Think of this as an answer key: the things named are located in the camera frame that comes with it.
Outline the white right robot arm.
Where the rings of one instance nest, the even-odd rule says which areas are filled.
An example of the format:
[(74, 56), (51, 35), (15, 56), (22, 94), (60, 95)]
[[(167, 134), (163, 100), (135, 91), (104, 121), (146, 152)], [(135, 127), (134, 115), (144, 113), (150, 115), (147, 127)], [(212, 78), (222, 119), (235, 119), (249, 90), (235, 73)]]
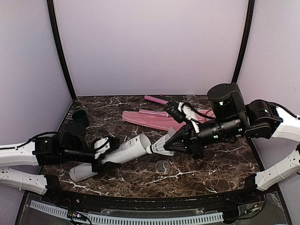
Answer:
[[(205, 116), (187, 102), (168, 102), (166, 112), (178, 123), (185, 122), (164, 144), (168, 151), (202, 158), (210, 144), (234, 141), (237, 136), (247, 138), (285, 138), (300, 140), (300, 118), (280, 104), (265, 100), (244, 103), (236, 83), (222, 83), (212, 87), (207, 98), (214, 116)], [(197, 116), (206, 117), (201, 123)]]

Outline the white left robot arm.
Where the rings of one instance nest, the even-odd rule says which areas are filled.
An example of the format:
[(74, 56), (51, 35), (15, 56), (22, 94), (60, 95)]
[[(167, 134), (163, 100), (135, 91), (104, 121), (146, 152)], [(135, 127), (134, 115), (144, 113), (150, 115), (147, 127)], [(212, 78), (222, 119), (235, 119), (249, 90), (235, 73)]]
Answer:
[(20, 190), (45, 195), (55, 204), (66, 201), (66, 193), (54, 175), (34, 175), (10, 169), (17, 165), (60, 165), (68, 161), (87, 163), (92, 173), (120, 167), (120, 163), (105, 162), (109, 153), (120, 146), (119, 138), (105, 136), (91, 145), (86, 140), (86, 128), (78, 122), (64, 124), (60, 131), (40, 133), (19, 144), (0, 148), (0, 182)]

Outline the white shuttlecock tube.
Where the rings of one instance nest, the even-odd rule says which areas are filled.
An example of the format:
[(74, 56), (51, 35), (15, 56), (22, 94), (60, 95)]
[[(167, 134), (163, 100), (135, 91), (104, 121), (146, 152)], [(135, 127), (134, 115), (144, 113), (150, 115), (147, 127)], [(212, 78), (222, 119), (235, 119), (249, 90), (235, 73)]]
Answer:
[[(144, 134), (140, 134), (121, 144), (117, 150), (106, 153), (105, 157), (101, 159), (101, 164), (108, 161), (123, 164), (144, 156), (147, 154), (146, 147), (150, 144), (149, 138)], [(69, 171), (69, 176), (74, 182), (85, 180), (97, 174), (101, 174), (101, 172), (92, 172), (90, 163), (82, 163)]]

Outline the white shuttlecock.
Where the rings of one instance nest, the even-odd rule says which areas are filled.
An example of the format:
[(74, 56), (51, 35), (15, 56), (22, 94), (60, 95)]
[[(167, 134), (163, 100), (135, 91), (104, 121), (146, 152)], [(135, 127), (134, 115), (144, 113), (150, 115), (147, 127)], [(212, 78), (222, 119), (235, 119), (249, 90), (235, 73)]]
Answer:
[(174, 152), (166, 150), (164, 148), (166, 142), (166, 135), (162, 136), (160, 139), (158, 139), (154, 144), (151, 144), (146, 147), (146, 152), (148, 154), (160, 154), (165, 156), (173, 156)]
[(172, 138), (176, 134), (176, 130), (174, 128), (170, 128), (168, 133), (165, 136), (165, 141), (167, 142), (170, 138)]

